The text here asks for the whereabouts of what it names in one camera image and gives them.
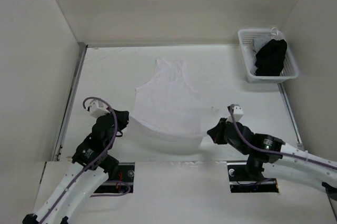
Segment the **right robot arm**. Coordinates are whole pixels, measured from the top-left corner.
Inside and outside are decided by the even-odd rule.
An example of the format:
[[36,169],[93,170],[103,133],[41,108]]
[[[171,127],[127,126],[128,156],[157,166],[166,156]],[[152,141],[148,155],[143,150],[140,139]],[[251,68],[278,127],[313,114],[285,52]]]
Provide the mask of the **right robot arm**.
[[336,163],[301,151],[282,139],[252,132],[239,122],[222,118],[207,131],[217,145],[230,145],[248,157],[244,168],[234,173],[249,181],[279,178],[303,184],[336,200]]

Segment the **black tank top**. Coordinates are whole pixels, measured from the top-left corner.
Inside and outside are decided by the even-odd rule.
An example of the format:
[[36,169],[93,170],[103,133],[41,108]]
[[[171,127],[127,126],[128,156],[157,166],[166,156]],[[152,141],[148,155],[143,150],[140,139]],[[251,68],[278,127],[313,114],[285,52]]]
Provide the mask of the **black tank top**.
[[282,40],[270,40],[256,54],[256,76],[280,76],[284,68],[285,54],[288,48],[287,42]]

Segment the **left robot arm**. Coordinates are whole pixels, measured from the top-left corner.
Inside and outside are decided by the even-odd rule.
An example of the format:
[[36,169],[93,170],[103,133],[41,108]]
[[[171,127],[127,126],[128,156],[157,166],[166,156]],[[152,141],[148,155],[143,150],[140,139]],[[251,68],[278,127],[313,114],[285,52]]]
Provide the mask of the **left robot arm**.
[[23,223],[72,223],[95,190],[116,179],[120,163],[108,151],[127,127],[129,113],[102,109],[92,116],[96,118],[92,131],[76,148],[63,179],[43,206],[27,214]]

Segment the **white plastic laundry basket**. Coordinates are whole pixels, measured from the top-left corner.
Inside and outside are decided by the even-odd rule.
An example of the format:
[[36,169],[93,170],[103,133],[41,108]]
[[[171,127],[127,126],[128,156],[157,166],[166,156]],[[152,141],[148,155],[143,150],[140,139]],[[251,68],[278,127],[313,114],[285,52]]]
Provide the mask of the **white plastic laundry basket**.
[[249,83],[278,84],[298,77],[298,66],[277,28],[241,29],[237,34]]

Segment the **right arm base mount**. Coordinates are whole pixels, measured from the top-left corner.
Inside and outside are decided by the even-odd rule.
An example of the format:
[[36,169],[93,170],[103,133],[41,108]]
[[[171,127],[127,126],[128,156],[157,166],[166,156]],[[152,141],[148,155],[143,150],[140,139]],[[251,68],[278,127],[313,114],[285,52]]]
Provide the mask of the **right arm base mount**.
[[245,162],[228,162],[227,172],[230,192],[233,194],[279,193],[275,178],[248,173]]

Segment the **grey white garment in basket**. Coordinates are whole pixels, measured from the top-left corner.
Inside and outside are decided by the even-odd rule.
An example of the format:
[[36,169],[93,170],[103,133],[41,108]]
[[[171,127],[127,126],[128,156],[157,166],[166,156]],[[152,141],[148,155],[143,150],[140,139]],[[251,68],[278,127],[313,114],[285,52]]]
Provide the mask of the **grey white garment in basket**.
[[258,36],[253,39],[253,52],[256,55],[272,38],[268,35]]

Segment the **white tank top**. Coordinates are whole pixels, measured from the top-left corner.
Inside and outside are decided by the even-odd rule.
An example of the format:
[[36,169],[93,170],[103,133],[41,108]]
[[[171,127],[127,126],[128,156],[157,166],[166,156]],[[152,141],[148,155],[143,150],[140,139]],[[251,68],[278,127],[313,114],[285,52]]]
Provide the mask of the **white tank top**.
[[152,78],[138,87],[129,129],[157,141],[198,147],[201,131],[202,96],[190,87],[182,60],[155,61]]

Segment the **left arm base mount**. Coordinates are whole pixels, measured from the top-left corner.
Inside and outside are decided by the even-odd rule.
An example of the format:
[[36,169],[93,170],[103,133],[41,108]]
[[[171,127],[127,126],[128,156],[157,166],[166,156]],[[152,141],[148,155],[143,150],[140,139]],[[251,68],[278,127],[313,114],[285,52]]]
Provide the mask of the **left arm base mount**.
[[112,177],[101,184],[95,191],[95,195],[121,195],[133,193],[135,178],[135,163],[120,163]]

